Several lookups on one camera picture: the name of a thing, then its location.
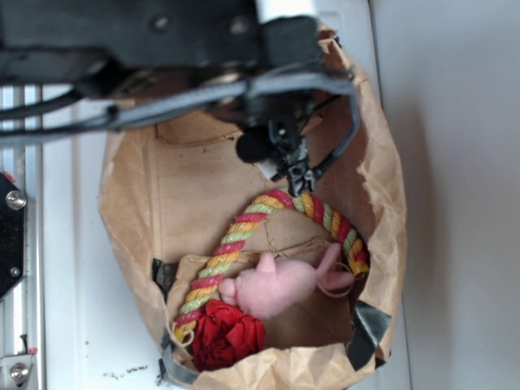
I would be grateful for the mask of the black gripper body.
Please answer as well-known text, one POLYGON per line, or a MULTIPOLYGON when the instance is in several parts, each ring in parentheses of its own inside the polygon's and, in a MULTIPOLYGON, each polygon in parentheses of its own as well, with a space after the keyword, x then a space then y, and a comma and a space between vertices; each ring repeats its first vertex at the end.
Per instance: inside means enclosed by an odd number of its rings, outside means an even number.
MULTIPOLYGON (((281 82, 296 73, 323 72, 318 35, 318 22, 307 16, 264 24, 265 76, 281 82)), ((249 97, 245 101, 248 116, 238 124, 243 132, 236 142, 239 158, 245 163, 271 163, 275 172, 268 177, 273 181, 287 179, 292 195, 314 190, 316 175, 302 129, 316 106, 312 88, 249 97)))

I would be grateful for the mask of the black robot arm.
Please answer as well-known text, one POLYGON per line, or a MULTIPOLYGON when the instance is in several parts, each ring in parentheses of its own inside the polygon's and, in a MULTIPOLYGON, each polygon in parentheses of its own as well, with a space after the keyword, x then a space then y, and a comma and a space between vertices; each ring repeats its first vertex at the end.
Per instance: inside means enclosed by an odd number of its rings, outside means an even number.
POLYGON ((10 130, 3 145, 30 145, 95 130, 139 128, 196 109, 242 131, 237 153, 264 160, 294 194, 312 189, 339 159, 312 167, 301 120, 313 93, 346 91, 327 70, 311 1, 4 1, 1 83, 67 85, 43 102, 4 109, 28 119, 84 99, 139 98, 56 128, 10 130))

